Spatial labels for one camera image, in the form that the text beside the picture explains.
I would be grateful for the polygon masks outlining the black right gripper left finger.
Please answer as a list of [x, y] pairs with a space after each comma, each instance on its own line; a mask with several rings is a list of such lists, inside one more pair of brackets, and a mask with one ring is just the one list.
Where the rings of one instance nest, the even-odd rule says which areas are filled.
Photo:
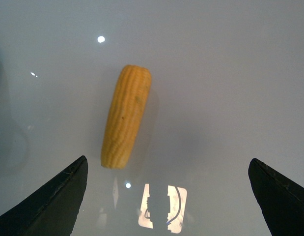
[[69, 236], [87, 185], [81, 156], [18, 205], [0, 216], [0, 236]]

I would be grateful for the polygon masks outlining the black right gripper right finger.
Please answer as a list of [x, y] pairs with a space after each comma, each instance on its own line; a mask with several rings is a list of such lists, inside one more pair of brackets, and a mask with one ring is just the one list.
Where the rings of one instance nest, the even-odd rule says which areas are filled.
[[256, 158], [248, 176], [271, 235], [304, 236], [304, 188]]

